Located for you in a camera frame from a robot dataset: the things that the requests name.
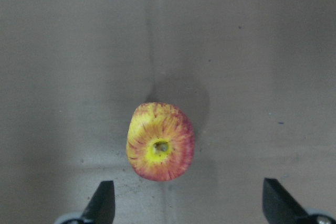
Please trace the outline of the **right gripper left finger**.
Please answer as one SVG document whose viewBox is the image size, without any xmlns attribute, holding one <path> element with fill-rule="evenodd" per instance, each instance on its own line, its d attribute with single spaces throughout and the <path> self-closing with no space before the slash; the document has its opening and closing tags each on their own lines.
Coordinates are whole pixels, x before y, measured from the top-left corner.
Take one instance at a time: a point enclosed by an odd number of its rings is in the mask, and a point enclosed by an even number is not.
<svg viewBox="0 0 336 224">
<path fill-rule="evenodd" d="M 81 214 L 79 223 L 113 223 L 115 203 L 114 182 L 102 181 Z"/>
</svg>

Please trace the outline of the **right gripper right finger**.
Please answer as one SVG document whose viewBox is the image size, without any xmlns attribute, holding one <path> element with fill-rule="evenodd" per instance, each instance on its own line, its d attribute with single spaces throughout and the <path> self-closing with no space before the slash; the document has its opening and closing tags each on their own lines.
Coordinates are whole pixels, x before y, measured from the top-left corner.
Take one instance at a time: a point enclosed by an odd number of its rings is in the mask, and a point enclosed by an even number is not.
<svg viewBox="0 0 336 224">
<path fill-rule="evenodd" d="M 335 223 L 335 217 L 323 211 L 303 208 L 277 179 L 265 178 L 262 186 L 262 209 L 268 223 Z"/>
</svg>

